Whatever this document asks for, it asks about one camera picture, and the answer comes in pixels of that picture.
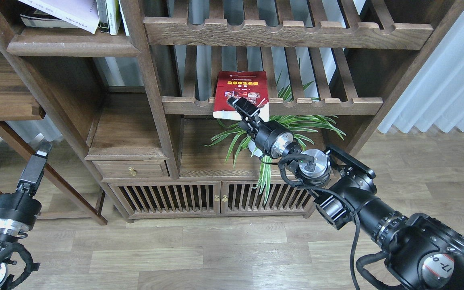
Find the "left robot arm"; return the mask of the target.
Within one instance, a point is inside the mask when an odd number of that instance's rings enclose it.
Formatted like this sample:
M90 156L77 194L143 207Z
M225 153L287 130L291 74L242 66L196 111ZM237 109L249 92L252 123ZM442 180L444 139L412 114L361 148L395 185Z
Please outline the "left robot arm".
M16 288L40 267L19 240L27 237L40 215L42 205L34 195L44 176L51 149L50 143L42 143L23 170L15 192L0 195L0 290ZM14 252L25 263L18 278L8 273L8 266L16 264L11 259Z

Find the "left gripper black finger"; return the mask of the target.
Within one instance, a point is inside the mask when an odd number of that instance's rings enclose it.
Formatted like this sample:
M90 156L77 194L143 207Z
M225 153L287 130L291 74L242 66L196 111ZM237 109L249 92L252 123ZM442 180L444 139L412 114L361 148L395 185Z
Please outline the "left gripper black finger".
M53 145L48 142L41 143L37 148L36 155L42 158L48 158L50 151L52 150Z

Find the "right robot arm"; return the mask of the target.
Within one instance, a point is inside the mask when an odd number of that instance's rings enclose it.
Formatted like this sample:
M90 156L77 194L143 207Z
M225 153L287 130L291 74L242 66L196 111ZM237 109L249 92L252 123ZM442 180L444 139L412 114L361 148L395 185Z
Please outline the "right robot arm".
M240 127L267 156L278 159L282 179L306 190L335 229L354 222L350 273L378 290L464 290L464 236L424 213L402 215L376 196L375 172L335 145L304 151L290 130L265 122L248 99L227 103Z

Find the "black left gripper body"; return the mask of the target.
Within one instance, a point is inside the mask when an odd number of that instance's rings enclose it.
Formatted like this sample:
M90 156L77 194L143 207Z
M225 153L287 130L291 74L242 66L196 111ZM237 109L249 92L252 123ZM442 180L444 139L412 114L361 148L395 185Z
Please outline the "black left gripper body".
M0 232L33 229L41 211L41 203L33 196L44 176L47 157L47 153L33 154L20 176L15 193L0 195Z

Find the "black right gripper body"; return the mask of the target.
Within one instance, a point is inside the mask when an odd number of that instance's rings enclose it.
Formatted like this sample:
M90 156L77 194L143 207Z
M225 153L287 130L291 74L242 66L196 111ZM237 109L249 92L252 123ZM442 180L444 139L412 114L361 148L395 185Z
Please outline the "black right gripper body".
M241 117L239 127L252 138L263 154L278 159L297 152L294 134L275 120L263 121L260 109L248 99L234 99L234 108Z

